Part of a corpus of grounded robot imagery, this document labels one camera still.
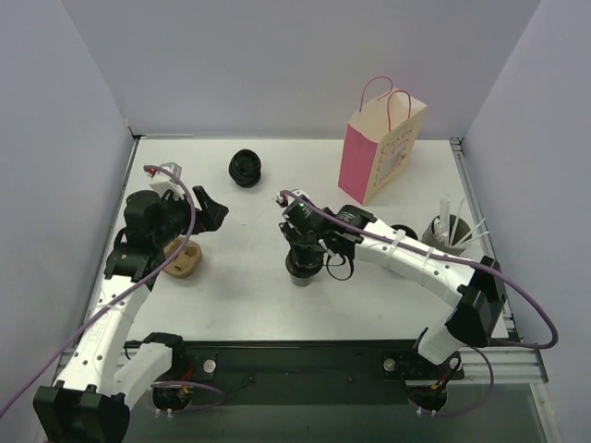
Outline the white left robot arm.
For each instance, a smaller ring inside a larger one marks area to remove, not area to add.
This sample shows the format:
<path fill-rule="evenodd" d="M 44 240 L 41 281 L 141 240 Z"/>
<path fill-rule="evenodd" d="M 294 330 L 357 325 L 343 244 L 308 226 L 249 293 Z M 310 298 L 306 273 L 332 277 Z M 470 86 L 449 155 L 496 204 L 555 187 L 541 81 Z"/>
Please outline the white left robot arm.
<path fill-rule="evenodd" d="M 202 186 L 192 191 L 195 209 L 170 190 L 127 197 L 125 225 L 106 260 L 90 326 L 54 384 L 39 387 L 33 399 L 49 441 L 120 442 L 131 410 L 154 381 L 193 371 L 182 337 L 162 332 L 149 334 L 130 360 L 119 362 L 135 316 L 166 262 L 164 249 L 179 236 L 217 231 L 229 212 Z"/>

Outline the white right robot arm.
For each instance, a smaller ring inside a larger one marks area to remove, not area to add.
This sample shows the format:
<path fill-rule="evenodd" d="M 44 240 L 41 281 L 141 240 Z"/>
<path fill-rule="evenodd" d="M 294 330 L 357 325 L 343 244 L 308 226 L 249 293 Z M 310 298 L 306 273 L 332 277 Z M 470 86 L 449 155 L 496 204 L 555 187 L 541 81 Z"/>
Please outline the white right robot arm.
<path fill-rule="evenodd" d="M 501 316 L 506 292 L 500 265 L 491 257 L 463 259 L 425 245 L 372 213 L 345 205 L 338 212 L 305 198 L 284 200 L 280 229 L 289 244 L 285 266 L 295 280 L 309 280 L 332 256 L 379 265 L 438 296 L 451 312 L 419 334 L 409 354 L 412 370 L 428 377 L 465 346 L 485 348 Z"/>

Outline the black paper coffee cup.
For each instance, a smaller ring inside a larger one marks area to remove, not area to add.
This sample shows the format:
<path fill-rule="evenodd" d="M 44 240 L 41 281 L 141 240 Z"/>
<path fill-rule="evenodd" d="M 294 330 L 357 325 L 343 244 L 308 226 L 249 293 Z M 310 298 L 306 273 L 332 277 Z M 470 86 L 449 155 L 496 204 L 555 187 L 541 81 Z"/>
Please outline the black paper coffee cup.
<path fill-rule="evenodd" d="M 310 285 L 314 277 L 321 271 L 322 263 L 317 262 L 312 266 L 297 265 L 291 256 L 287 255 L 285 267 L 292 284 L 298 287 L 304 287 Z"/>

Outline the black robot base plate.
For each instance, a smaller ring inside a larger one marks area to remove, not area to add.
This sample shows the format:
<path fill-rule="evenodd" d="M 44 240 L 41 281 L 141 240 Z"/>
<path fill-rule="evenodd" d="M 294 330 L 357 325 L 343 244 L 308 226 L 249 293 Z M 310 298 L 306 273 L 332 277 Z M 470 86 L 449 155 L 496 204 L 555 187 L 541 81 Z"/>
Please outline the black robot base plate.
<path fill-rule="evenodd" d="M 433 365 L 411 340 L 187 341 L 153 389 L 161 410 L 217 405 L 397 405 L 439 409 L 450 382 L 464 378 L 458 353 Z"/>

